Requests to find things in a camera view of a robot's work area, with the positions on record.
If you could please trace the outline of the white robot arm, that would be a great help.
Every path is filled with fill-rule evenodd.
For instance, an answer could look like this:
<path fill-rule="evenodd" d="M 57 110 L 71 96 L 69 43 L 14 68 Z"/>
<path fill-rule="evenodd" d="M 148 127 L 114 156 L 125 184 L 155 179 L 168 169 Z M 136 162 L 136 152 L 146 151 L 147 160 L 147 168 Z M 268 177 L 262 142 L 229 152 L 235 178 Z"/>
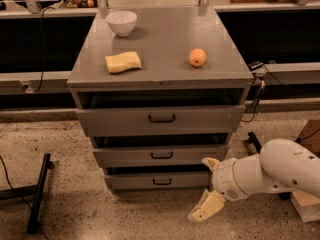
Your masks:
<path fill-rule="evenodd" d="M 203 158 L 212 172 L 210 189 L 188 215 L 203 222 L 218 213 L 225 201 L 247 199 L 258 193 L 278 194 L 300 190 L 320 197 L 320 159 L 302 145 L 287 139 L 265 143 L 258 154 L 219 161 Z"/>

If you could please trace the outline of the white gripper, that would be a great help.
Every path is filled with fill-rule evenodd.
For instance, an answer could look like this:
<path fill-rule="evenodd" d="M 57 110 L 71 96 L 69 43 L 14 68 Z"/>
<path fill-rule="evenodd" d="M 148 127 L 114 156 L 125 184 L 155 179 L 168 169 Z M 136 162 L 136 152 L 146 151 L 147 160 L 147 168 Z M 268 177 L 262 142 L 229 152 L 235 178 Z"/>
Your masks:
<path fill-rule="evenodd" d="M 201 162 L 211 172 L 214 171 L 212 185 L 216 191 L 205 189 L 199 203 L 188 214 L 188 220 L 197 223 L 203 222 L 219 212 L 224 207 L 225 199 L 236 201 L 248 198 L 248 195 L 236 183 L 234 176 L 235 158 L 220 162 L 215 158 L 206 157 Z"/>

